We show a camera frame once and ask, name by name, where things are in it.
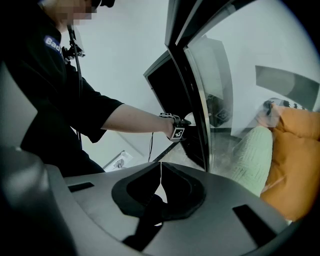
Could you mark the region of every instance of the orange pillow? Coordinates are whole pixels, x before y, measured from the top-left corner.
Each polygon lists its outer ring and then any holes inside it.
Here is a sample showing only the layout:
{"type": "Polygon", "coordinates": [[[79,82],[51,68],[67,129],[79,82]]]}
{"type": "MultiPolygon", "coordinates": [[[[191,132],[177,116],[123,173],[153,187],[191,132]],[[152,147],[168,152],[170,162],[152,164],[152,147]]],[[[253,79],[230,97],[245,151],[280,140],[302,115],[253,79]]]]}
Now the orange pillow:
{"type": "MultiPolygon", "coordinates": [[[[306,135],[308,122],[295,119],[291,111],[284,111],[285,121],[280,129],[295,130],[306,135]]],[[[314,131],[309,134],[315,137],[314,131]]],[[[296,221],[305,216],[313,206],[320,187],[320,142],[299,138],[290,132],[273,129],[272,163],[265,188],[260,197],[275,207],[287,220],[296,221]]]]}
{"type": "Polygon", "coordinates": [[[320,113],[276,105],[274,109],[280,116],[276,128],[281,132],[290,132],[300,138],[320,139],[320,113]]]}

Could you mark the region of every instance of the black t-shirt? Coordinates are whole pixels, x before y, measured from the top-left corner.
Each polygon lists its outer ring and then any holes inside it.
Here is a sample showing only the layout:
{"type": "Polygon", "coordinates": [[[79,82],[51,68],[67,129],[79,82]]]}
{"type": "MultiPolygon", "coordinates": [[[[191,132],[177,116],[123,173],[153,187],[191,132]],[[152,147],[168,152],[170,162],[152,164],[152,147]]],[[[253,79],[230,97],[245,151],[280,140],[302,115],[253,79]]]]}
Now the black t-shirt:
{"type": "Polygon", "coordinates": [[[58,166],[64,177],[103,172],[81,149],[71,127],[97,142],[105,132],[102,125],[122,103],[94,91],[85,79],[79,101],[78,73],[65,65],[54,22],[37,4],[19,7],[4,29],[9,38],[4,60],[38,111],[21,148],[58,166]]]}

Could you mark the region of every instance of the curved glass door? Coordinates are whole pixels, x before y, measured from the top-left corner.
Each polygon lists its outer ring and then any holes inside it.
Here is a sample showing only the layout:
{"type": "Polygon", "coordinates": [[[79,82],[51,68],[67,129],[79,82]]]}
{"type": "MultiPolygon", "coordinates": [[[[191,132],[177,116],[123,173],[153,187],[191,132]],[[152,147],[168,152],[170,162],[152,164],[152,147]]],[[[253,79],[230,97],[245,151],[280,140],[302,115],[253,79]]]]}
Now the curved glass door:
{"type": "Polygon", "coordinates": [[[210,134],[210,172],[304,217],[320,188],[320,58],[278,0],[229,4],[184,52],[210,134]]]}

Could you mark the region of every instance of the green knit fabric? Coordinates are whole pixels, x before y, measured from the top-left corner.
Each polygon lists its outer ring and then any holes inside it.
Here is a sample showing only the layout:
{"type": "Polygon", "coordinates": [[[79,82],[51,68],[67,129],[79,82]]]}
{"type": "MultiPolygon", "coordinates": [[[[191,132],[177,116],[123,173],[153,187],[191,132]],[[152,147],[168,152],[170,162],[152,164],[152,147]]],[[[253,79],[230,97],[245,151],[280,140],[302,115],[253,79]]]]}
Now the green knit fabric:
{"type": "Polygon", "coordinates": [[[253,128],[233,149],[231,167],[224,176],[260,196],[268,178],[273,138],[267,128],[253,128]]]}

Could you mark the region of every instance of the wrist tracker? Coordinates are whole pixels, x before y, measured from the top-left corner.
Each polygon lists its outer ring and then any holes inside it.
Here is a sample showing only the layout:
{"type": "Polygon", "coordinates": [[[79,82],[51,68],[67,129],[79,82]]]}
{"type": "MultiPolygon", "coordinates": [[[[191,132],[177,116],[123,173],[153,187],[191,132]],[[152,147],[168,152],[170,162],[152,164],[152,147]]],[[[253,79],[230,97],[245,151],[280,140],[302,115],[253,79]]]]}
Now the wrist tracker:
{"type": "Polygon", "coordinates": [[[191,122],[184,119],[181,120],[179,116],[171,113],[161,113],[159,117],[172,118],[174,120],[174,123],[173,123],[174,131],[171,138],[168,137],[168,139],[172,142],[183,141],[183,134],[185,132],[186,126],[190,125],[191,122]]]}

